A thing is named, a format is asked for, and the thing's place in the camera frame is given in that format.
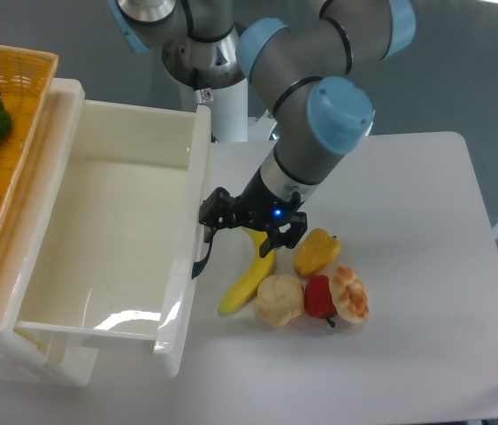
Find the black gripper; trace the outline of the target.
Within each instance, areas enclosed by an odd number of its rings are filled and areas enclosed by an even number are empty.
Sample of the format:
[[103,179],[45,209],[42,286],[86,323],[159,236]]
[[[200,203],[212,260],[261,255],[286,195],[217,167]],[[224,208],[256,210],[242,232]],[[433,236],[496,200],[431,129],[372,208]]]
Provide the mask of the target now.
[[306,212],[298,188],[290,189],[287,199],[275,195],[257,170],[237,198],[222,188],[215,188],[202,202],[198,223],[204,228],[203,240],[210,243],[220,229],[235,228],[236,218],[245,227],[265,231],[266,239],[258,247],[258,256],[266,257],[272,250],[293,249],[308,229]]

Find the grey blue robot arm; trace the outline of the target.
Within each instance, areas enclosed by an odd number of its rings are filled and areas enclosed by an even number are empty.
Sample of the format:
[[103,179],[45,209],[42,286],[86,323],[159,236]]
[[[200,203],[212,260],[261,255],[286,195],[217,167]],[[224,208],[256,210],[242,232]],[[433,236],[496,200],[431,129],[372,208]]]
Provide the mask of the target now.
[[215,189],[198,220],[210,243],[223,228],[266,234],[259,251],[297,245],[301,207],[372,127],[374,110],[349,76],[406,48],[416,32],[408,1],[321,1],[302,32],[276,18],[246,28],[230,1],[112,1],[130,47],[161,47],[166,71],[196,94],[252,87],[280,128],[279,140],[239,196]]

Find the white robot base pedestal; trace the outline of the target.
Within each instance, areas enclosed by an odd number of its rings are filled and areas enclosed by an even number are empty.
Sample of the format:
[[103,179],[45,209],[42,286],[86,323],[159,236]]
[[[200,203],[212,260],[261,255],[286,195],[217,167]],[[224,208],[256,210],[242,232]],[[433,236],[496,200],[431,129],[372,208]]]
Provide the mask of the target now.
[[277,19],[263,19],[240,35],[233,22],[198,28],[166,42],[162,59],[179,87],[182,108],[211,109],[211,133],[220,143],[249,140],[248,85],[268,107],[287,87],[286,36]]

